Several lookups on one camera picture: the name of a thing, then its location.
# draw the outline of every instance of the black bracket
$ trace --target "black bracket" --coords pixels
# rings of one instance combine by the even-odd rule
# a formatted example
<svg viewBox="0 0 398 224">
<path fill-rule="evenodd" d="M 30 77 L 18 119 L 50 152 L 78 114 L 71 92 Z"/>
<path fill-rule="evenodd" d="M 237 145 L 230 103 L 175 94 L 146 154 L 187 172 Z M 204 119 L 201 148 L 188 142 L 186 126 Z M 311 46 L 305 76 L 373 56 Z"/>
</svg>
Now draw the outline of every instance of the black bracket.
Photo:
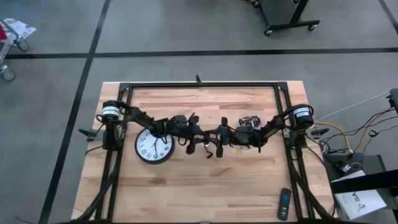
<svg viewBox="0 0 398 224">
<path fill-rule="evenodd" d="M 124 92 L 130 87 L 130 83 L 120 83 L 119 92 Z"/>
<path fill-rule="evenodd" d="M 396 112 L 398 113 L 398 88 L 393 88 L 390 90 L 390 95 L 387 96 L 387 99 L 389 99 L 390 106 L 395 108 Z"/>
<path fill-rule="evenodd" d="M 284 91 L 287 91 L 287 82 L 277 82 L 277 85 L 279 88 L 283 89 Z"/>
<path fill-rule="evenodd" d="M 197 83 L 198 83 L 199 86 L 203 85 L 203 82 L 200 80 L 199 75 L 196 75 L 196 80 L 197 80 Z"/>
</svg>

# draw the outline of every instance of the yellow cable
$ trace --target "yellow cable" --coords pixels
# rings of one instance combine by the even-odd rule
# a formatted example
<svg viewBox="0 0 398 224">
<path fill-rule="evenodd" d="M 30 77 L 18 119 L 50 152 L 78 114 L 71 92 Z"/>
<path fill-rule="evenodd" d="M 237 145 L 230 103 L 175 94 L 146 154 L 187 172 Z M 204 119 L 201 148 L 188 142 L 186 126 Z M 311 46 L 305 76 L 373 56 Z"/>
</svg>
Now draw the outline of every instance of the yellow cable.
<svg viewBox="0 0 398 224">
<path fill-rule="evenodd" d="M 343 131 L 343 129 L 341 127 L 339 127 L 339 126 L 337 126 L 335 124 L 329 123 L 329 122 L 315 122 L 315 124 L 327 125 L 327 126 L 331 126 L 333 128 L 336 128 L 337 130 L 339 130 L 344 136 L 344 139 L 346 141 L 348 150 L 351 152 L 351 145 L 349 144 L 349 141 L 348 141 L 346 133 Z"/>
</svg>

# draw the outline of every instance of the concrete floor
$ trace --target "concrete floor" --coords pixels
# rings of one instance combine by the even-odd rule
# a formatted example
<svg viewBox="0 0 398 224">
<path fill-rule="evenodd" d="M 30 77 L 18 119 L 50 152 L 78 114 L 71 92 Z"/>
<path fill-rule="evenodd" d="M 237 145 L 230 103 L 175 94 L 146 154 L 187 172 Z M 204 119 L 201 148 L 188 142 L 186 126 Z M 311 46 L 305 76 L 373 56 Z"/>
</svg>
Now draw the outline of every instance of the concrete floor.
<svg viewBox="0 0 398 224">
<path fill-rule="evenodd" d="M 398 18 L 397 1 L 385 2 Z M 88 53 L 103 4 L 0 0 L 0 15 L 38 29 L 29 37 L 29 54 Z M 398 47 L 398 35 L 378 0 L 310 1 L 302 18 L 321 24 L 313 32 L 291 29 L 265 37 L 259 14 L 240 0 L 111 0 L 96 52 Z M 38 222 L 85 62 L 6 60 L 17 78 L 0 80 L 0 223 L 20 223 L 15 216 Z M 87 146 L 77 129 L 92 125 L 102 82 L 185 81 L 198 73 L 202 80 L 303 80 L 320 118 L 398 87 L 397 62 L 398 53 L 95 58 L 50 223 L 69 220 L 74 209 Z M 325 121 L 354 129 L 388 106 L 378 98 Z M 393 119 L 375 130 L 397 124 Z M 381 154 L 387 169 L 398 169 L 396 133 L 381 134 L 367 150 Z M 355 145 L 358 137 L 351 140 Z M 333 143 L 343 144 L 342 139 Z M 393 220 L 385 210 L 359 221 Z"/>
</svg>

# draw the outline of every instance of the cable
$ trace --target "cable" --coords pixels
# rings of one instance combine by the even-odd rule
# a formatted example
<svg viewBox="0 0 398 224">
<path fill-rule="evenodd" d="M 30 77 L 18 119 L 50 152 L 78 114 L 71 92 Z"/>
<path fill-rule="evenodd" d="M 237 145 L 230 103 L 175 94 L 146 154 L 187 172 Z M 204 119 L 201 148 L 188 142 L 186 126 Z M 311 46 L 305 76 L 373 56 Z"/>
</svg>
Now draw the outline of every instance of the cable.
<svg viewBox="0 0 398 224">
<path fill-rule="evenodd" d="M 377 123 L 375 123 L 375 124 L 366 125 L 373 117 L 375 117 L 375 116 L 377 116 L 377 115 L 379 115 L 379 114 L 382 114 L 382 113 L 390 112 L 390 111 L 392 111 L 392 110 L 383 111 L 383 112 L 381 112 L 381 113 L 374 114 L 374 115 L 371 116 L 371 117 L 368 119 L 368 121 L 365 122 L 360 128 L 354 129 L 354 130 L 352 130 L 352 131 L 346 131 L 346 136 L 354 136 L 355 134 L 357 134 L 357 133 L 359 132 L 359 130 L 361 130 L 361 129 L 363 129 L 363 128 L 373 127 L 373 126 L 375 126 L 375 125 L 380 124 L 381 122 L 384 122 L 384 121 L 387 121 L 387 120 L 390 120 L 390 119 L 394 119 L 394 118 L 398 118 L 398 116 L 393 116 L 393 117 L 391 117 L 391 118 L 382 119 L 381 121 L 379 121 L 379 122 L 377 122 Z M 327 137 L 327 138 L 325 138 L 325 139 L 322 139 L 322 141 L 328 142 L 328 141 L 329 141 L 330 139 L 332 139 L 333 137 L 341 136 L 341 135 L 342 135 L 342 134 L 334 134 L 334 135 L 332 135 L 332 136 L 330 136 L 330 137 Z"/>
<path fill-rule="evenodd" d="M 362 161 L 363 161 L 363 156 L 365 155 L 365 152 L 366 152 L 366 148 L 367 148 L 367 146 L 371 143 L 371 141 L 372 141 L 372 139 L 373 138 L 375 138 L 376 136 L 378 136 L 380 133 L 382 133 L 383 131 L 389 131 L 389 130 L 391 130 L 391 129 L 393 129 L 393 128 L 398 128 L 398 125 L 395 125 L 395 126 L 392 126 L 392 127 L 390 127 L 390 128 L 387 128 L 387 129 L 383 129 L 383 130 L 380 130 L 380 131 L 375 131 L 375 130 L 370 130 L 370 132 L 368 133 L 368 135 L 369 135 L 369 141 L 368 141 L 368 143 L 366 143 L 366 145 L 365 145 L 365 147 L 363 148 L 363 152 L 362 152 Z"/>
<path fill-rule="evenodd" d="M 14 218 L 16 218 L 16 219 L 17 219 L 18 221 L 20 221 L 20 222 L 24 222 L 24 223 L 28 223 L 28 224 L 34 224 L 33 222 L 20 219 L 20 218 L 18 218 L 18 216 L 14 216 Z"/>
<path fill-rule="evenodd" d="M 323 116 L 323 117 L 321 117 L 321 118 L 318 118 L 317 121 L 322 120 L 322 119 L 325 119 L 325 118 L 327 118 L 327 117 L 329 117 L 329 116 L 331 116 L 331 115 L 333 115 L 333 114 L 337 114 L 337 113 L 339 113 L 339 112 L 342 112 L 343 110 L 347 110 L 348 108 L 352 108 L 352 107 L 354 107 L 354 106 L 360 105 L 360 104 L 365 103 L 365 102 L 367 102 L 367 101 L 369 101 L 369 100 L 373 100 L 373 99 L 375 99 L 375 98 L 377 98 L 377 97 L 380 97 L 380 96 L 383 96 L 383 95 L 387 95 L 387 94 L 389 94 L 388 91 L 385 92 L 385 93 L 379 94 L 379 95 L 377 95 L 377 96 L 370 97 L 370 98 L 367 99 L 367 100 L 363 100 L 363 101 L 361 101 L 361 102 L 359 102 L 359 103 L 355 103 L 355 104 L 353 104 L 353 105 L 347 106 L 347 107 L 342 108 L 342 109 L 340 109 L 340 110 L 338 110 L 338 111 L 335 111 L 335 112 L 332 112 L 332 113 L 330 113 L 330 114 L 328 114 L 328 115 L 325 115 L 325 116 Z"/>
<path fill-rule="evenodd" d="M 309 140 L 315 142 L 315 144 L 319 145 L 319 147 L 321 148 L 321 153 L 322 154 L 326 151 L 325 147 L 323 147 L 319 142 L 316 142 L 316 140 L 310 138 L 310 136 L 308 136 L 308 134 L 305 134 L 305 137 L 307 137 Z"/>
<path fill-rule="evenodd" d="M 309 151 L 311 151 L 318 159 L 319 159 L 319 161 L 322 163 L 322 165 L 324 166 L 324 168 L 325 168 L 325 171 L 326 171 L 326 176 L 328 177 L 328 181 L 330 182 L 330 179 L 329 179 L 329 175 L 327 174 L 327 172 L 328 172 L 328 169 L 326 168 L 326 164 L 325 164 L 325 162 L 321 159 L 321 157 L 320 156 L 318 156 L 318 154 L 314 151 L 314 150 L 312 150 L 310 147 L 306 147 Z M 333 193 L 332 193 L 332 195 L 331 195 L 332 197 L 333 197 L 333 211 L 332 211 L 332 216 L 334 217 L 335 216 L 335 213 L 336 213 L 336 206 L 337 206 L 337 204 L 336 204 L 336 199 L 335 199 L 335 196 L 333 195 Z"/>
<path fill-rule="evenodd" d="M 379 115 L 375 116 L 372 120 L 370 120 L 369 125 L 372 125 L 373 122 L 374 122 L 375 120 L 377 120 L 378 118 L 380 118 L 384 113 L 387 113 L 387 112 L 388 112 L 389 110 L 391 110 L 391 109 L 392 109 L 392 108 L 389 108 L 388 110 L 385 110 L 384 112 L 382 112 L 382 113 L 380 113 Z M 369 128 L 369 127 L 365 128 L 365 130 L 363 131 L 362 136 L 361 136 L 361 139 L 359 140 L 358 145 L 355 147 L 354 152 L 357 151 L 357 150 L 359 149 L 359 147 L 361 146 L 363 137 L 365 137 L 365 133 L 366 133 L 366 130 L 368 130 L 368 128 Z"/>
<path fill-rule="evenodd" d="M 350 166 L 353 166 L 353 165 L 359 165 L 360 167 L 362 167 L 363 171 L 366 171 L 365 166 L 362 163 L 360 163 L 360 162 L 353 162 L 353 163 L 350 164 Z"/>
<path fill-rule="evenodd" d="M 339 130 L 339 131 L 343 134 L 343 136 L 344 136 L 344 139 L 345 139 L 345 141 L 346 141 L 348 150 L 351 150 L 351 146 L 350 146 L 350 144 L 349 144 L 347 135 L 346 135 L 346 133 L 342 130 L 341 127 L 339 127 L 339 126 L 337 126 L 337 125 L 335 125 L 335 124 L 332 124 L 332 123 L 328 123 L 328 122 L 315 122 L 315 124 L 327 125 L 327 126 L 331 126 L 331 127 L 333 127 L 333 128 L 336 128 L 337 130 Z"/>
<path fill-rule="evenodd" d="M 102 145 L 102 146 L 97 146 L 97 147 L 94 147 L 94 148 L 92 148 L 92 149 L 89 149 L 89 150 L 86 151 L 85 155 L 87 155 L 89 152 L 91 152 L 91 151 L 93 151 L 93 150 L 95 150 L 95 149 L 99 149 L 99 148 L 102 148 L 102 147 L 104 147 L 104 145 Z"/>
<path fill-rule="evenodd" d="M 319 144 L 321 144 L 325 148 L 325 152 L 327 152 L 328 155 L 333 153 L 345 153 L 348 150 L 348 149 L 332 149 L 329 143 L 323 140 L 319 141 Z"/>
</svg>

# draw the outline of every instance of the black floor stripe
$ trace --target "black floor stripe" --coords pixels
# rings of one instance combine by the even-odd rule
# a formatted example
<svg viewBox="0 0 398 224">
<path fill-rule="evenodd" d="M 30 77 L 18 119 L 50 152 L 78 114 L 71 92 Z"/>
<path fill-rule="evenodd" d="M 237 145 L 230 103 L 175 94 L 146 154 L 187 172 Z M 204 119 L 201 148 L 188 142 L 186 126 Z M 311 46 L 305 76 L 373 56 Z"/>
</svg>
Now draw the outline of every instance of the black floor stripe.
<svg viewBox="0 0 398 224">
<path fill-rule="evenodd" d="M 397 23 L 396 19 L 394 18 L 394 16 L 392 15 L 390 9 L 388 8 L 386 2 L 384 0 L 379 0 L 379 3 L 381 5 L 381 7 L 383 8 L 384 12 L 387 14 L 387 17 L 391 21 L 392 26 L 395 28 L 395 30 L 398 34 L 398 23 Z"/>
<path fill-rule="evenodd" d="M 6 59 L 50 59 L 50 58 L 130 58 L 130 57 L 176 57 L 176 56 L 227 56 L 227 55 L 302 55 L 302 54 L 372 54 L 397 53 L 398 47 L 357 49 L 275 49 L 275 50 L 188 50 L 164 52 L 114 52 L 76 54 L 17 54 Z"/>
<path fill-rule="evenodd" d="M 396 53 L 398 47 L 360 49 L 276 49 L 276 50 L 194 50 L 168 52 L 115 52 L 95 53 L 94 58 L 225 56 L 225 55 L 295 55 L 295 54 L 369 54 Z"/>
<path fill-rule="evenodd" d="M 51 59 L 51 58 L 88 58 L 88 53 L 65 54 L 10 54 L 6 59 Z"/>
<path fill-rule="evenodd" d="M 65 163 L 65 159 L 67 156 L 70 139 L 72 137 L 73 128 L 75 127 L 76 117 L 77 117 L 77 114 L 79 111 L 81 98 L 83 96 L 86 81 L 88 78 L 88 73 L 90 71 L 90 67 L 93 62 L 93 56 L 94 56 L 95 50 L 97 48 L 98 41 L 100 39 L 100 35 L 101 35 L 101 31 L 102 31 L 103 24 L 105 21 L 106 13 L 108 12 L 108 9 L 109 9 L 110 1 L 111 0 L 105 0 L 105 2 L 104 2 L 104 5 L 103 5 L 102 11 L 101 11 L 101 16 L 99 17 L 97 28 L 94 33 L 93 41 L 91 42 L 89 56 L 86 60 L 85 66 L 83 68 L 83 72 L 80 77 L 80 81 L 79 81 L 79 85 L 78 85 L 78 88 L 76 91 L 75 99 L 73 100 L 72 110 L 69 114 L 67 127 L 65 129 L 65 134 L 63 135 L 61 148 L 59 150 L 57 161 L 55 163 L 55 168 L 54 168 L 52 178 L 50 181 L 50 186 L 47 191 L 47 196 L 44 200 L 42 213 L 40 214 L 39 224 L 47 224 L 49 222 L 52 205 L 53 205 L 53 202 L 55 199 L 55 195 L 57 193 L 58 184 L 60 182 L 63 165 Z"/>
</svg>

